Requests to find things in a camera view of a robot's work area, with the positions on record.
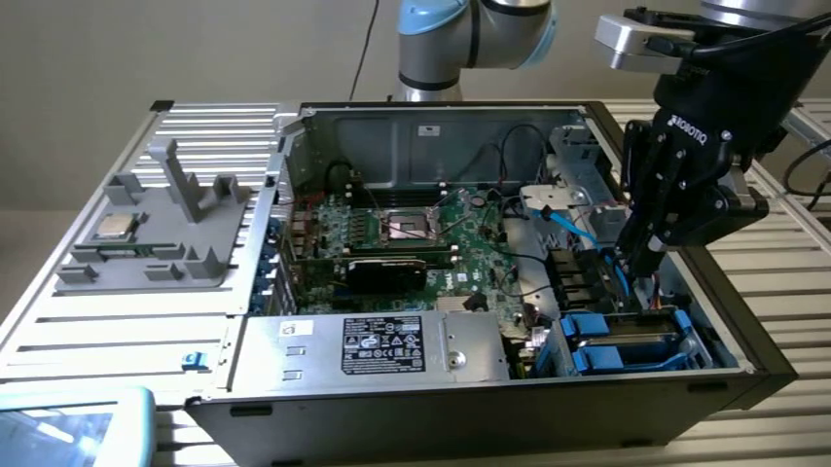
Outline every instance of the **black cable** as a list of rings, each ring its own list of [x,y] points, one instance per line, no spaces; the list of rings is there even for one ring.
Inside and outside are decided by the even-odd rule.
[[[367,37],[364,38],[364,49],[361,50],[361,60],[359,61],[359,69],[355,72],[355,79],[352,80],[352,90],[349,90],[349,101],[355,97],[355,88],[359,85],[359,78],[361,77],[361,70],[364,69],[364,58],[367,58],[368,39],[372,36],[372,28],[375,27],[375,17],[377,17],[377,3],[380,0],[375,0],[375,6],[372,7],[372,16],[368,20]]]
[[[691,58],[713,58],[727,54],[736,54],[756,47],[769,47],[777,42],[792,40],[831,26],[831,13],[813,17],[792,26],[783,27],[752,37],[731,41],[709,47],[696,47],[689,51]]]
[[[819,182],[819,185],[816,186],[816,191],[813,193],[813,198],[811,198],[809,203],[805,206],[805,209],[808,211],[811,211],[813,209],[813,207],[816,207],[816,204],[819,203],[819,199],[823,196],[823,192],[825,190],[825,185],[828,185],[828,183],[831,182],[831,171],[825,174],[825,178],[821,180],[821,182]]]
[[[488,208],[484,210],[484,215],[481,216],[481,222],[479,223],[479,229],[484,227],[484,221],[488,220],[488,214],[491,214],[491,208],[493,207],[493,203],[488,204]]]
[[[803,164],[803,162],[807,160],[807,158],[809,158],[817,152],[824,151],[825,148],[828,148],[828,147],[831,147],[831,139],[828,139],[827,141],[819,143],[816,146],[809,148],[797,158],[793,159],[793,161],[788,165],[788,168],[784,169],[784,175],[781,177],[781,184],[784,185],[785,191],[791,195],[800,195],[803,197],[827,197],[827,196],[831,195],[831,193],[820,192],[820,191],[805,192],[805,191],[801,191],[801,190],[796,190],[791,186],[791,175],[793,174],[793,171],[799,168],[799,166]]]
[[[528,295],[536,294],[540,290],[545,290],[548,288],[552,288],[551,284],[544,285],[541,287],[537,287],[536,289],[533,289],[531,292],[524,292],[523,294],[512,294],[511,292],[505,292],[505,280],[508,279],[508,275],[511,273],[507,272],[503,275],[503,278],[499,280],[499,283],[496,284],[496,288],[499,289],[499,291],[503,293],[503,295],[505,297],[511,297],[513,299],[520,299],[523,297],[527,297]]]
[[[499,253],[500,255],[505,255],[505,256],[511,256],[512,258],[525,258],[528,260],[533,260],[533,261],[539,261],[540,264],[543,266],[545,266],[545,260],[543,260],[541,258],[537,258],[536,256],[531,256],[531,255],[520,255],[519,253],[509,253],[504,250],[500,250],[499,248],[496,248],[488,241],[484,242],[485,245],[488,245],[488,248],[491,248],[496,253]]]
[[[539,139],[540,139],[540,143],[543,144],[541,149],[540,149],[540,161],[543,161],[545,159],[545,154],[548,153],[548,140],[545,139],[545,135],[543,134],[543,131],[540,131],[540,128],[537,128],[536,126],[533,126],[532,124],[519,124],[512,126],[508,129],[508,132],[505,133],[505,136],[503,136],[503,141],[499,145],[499,178],[500,178],[500,184],[508,180],[508,165],[505,163],[505,145],[508,144],[508,138],[511,137],[511,135],[513,134],[513,132],[520,129],[520,128],[528,128],[532,129],[533,132],[536,133]]]
[[[460,182],[461,181],[461,178],[463,178],[464,174],[467,173],[469,168],[473,166],[473,164],[479,161],[479,158],[481,157],[481,153],[484,153],[484,149],[489,148],[489,147],[492,147],[496,150],[496,154],[499,155],[499,163],[500,164],[503,163],[503,160],[504,160],[503,152],[500,151],[499,146],[496,145],[496,143],[492,142],[492,141],[488,141],[481,146],[479,146],[479,149],[476,150],[476,154],[473,154],[472,159],[464,165],[463,169],[459,171],[456,176],[449,178],[451,182]]]

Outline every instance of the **tablet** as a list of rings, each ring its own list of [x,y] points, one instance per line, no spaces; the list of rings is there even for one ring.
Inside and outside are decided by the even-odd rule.
[[[2,465],[147,467],[156,404],[143,387],[96,392],[0,393]]]

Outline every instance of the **robotic arm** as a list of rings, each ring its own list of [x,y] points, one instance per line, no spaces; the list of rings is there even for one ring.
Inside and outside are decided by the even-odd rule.
[[[632,215],[615,251],[629,276],[651,275],[668,249],[705,245],[767,215],[744,172],[779,145],[831,49],[828,0],[701,4],[700,16],[627,10],[596,30],[612,68],[661,74],[655,118],[624,132]]]
[[[403,0],[396,100],[461,100],[463,68],[517,68],[545,56],[551,0]]]

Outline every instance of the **cpu socket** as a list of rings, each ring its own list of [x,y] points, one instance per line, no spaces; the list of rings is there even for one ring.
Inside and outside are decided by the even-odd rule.
[[[389,240],[435,240],[435,214],[427,209],[384,211],[380,234]]]

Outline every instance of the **sticker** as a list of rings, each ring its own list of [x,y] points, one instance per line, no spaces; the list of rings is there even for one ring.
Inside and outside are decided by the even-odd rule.
[[[283,321],[280,323],[280,337],[291,338],[292,336],[311,336],[315,329],[315,321],[304,319],[303,321]]]
[[[441,135],[441,126],[439,126],[439,125],[419,125],[417,126],[417,135],[419,136],[440,136]]]
[[[347,375],[424,372],[423,354],[420,316],[343,320],[340,370]]]

